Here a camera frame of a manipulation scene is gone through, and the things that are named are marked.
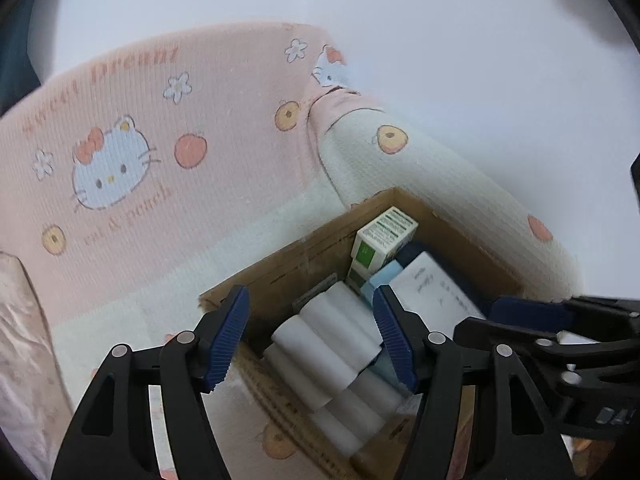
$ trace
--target open cardboard box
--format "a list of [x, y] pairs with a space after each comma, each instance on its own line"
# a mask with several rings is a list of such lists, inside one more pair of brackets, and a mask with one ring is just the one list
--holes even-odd
[[[329, 478], [366, 478], [370, 476], [367, 471], [371, 468], [362, 461], [352, 459], [350, 462], [342, 456], [306, 416], [300, 400], [260, 361], [260, 357], [270, 344], [274, 330], [296, 314], [293, 304], [300, 297], [333, 273], [337, 274], [338, 280], [346, 277], [356, 231], [392, 205], [418, 222], [414, 240], [427, 243], [438, 251], [485, 298], [492, 300], [502, 294], [521, 293], [522, 285], [497, 260], [437, 216], [420, 199], [393, 188], [352, 206], [349, 212], [309, 236], [267, 256], [200, 296], [200, 306], [205, 311], [214, 310], [233, 285], [248, 287], [252, 311], [234, 364], [267, 414]], [[472, 387], [465, 387], [459, 434], [470, 421], [472, 412]], [[411, 430], [406, 420], [398, 423], [402, 425], [402, 431], [389, 433], [388, 456], [383, 461], [388, 471], [377, 471], [377, 478], [391, 480], [398, 466]]]

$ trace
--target white flower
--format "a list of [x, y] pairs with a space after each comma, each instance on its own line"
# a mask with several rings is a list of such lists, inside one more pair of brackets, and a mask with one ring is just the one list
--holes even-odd
[[291, 46], [284, 51], [287, 54], [287, 62], [292, 63], [297, 58], [305, 57], [305, 49], [306, 43], [304, 41], [300, 41], [298, 38], [291, 41]]
[[189, 74], [187, 72], [182, 72], [180, 76], [169, 78], [169, 86], [164, 91], [165, 99], [174, 98], [174, 103], [178, 104], [180, 99], [182, 99], [182, 94], [190, 94], [191, 93], [191, 85], [188, 83]]
[[33, 163], [33, 171], [36, 172], [38, 176], [38, 180], [42, 180], [45, 175], [50, 175], [53, 173], [53, 167], [51, 163], [53, 162], [53, 154], [45, 153], [42, 150], [38, 150], [36, 152], [36, 161]]

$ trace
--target hello kitty face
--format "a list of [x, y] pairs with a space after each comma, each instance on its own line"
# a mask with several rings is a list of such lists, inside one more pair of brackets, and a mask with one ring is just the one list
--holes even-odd
[[318, 80], [320, 86], [348, 87], [349, 79], [345, 65], [341, 52], [332, 46], [325, 45], [311, 73]]
[[111, 130], [91, 129], [74, 149], [72, 181], [78, 202], [88, 209], [105, 209], [133, 191], [146, 175], [151, 151], [129, 116]]

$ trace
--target white background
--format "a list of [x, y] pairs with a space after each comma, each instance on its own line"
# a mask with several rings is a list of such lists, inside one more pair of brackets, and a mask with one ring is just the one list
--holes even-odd
[[640, 298], [640, 56], [606, 0], [36, 0], [42, 80], [131, 41], [236, 20], [325, 27], [355, 87], [471, 160], [582, 264]]

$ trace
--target green square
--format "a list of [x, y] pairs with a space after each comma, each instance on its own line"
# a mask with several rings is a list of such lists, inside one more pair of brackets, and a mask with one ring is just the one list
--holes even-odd
[[360, 276], [354, 269], [351, 269], [351, 272], [349, 273], [349, 277], [353, 280], [353, 283], [355, 283], [358, 286], [358, 288], [361, 288], [367, 281], [362, 276]]
[[369, 269], [374, 254], [376, 254], [376, 250], [373, 247], [369, 247], [366, 243], [360, 242], [358, 254], [356, 254], [356, 261], [362, 264], [366, 269]]

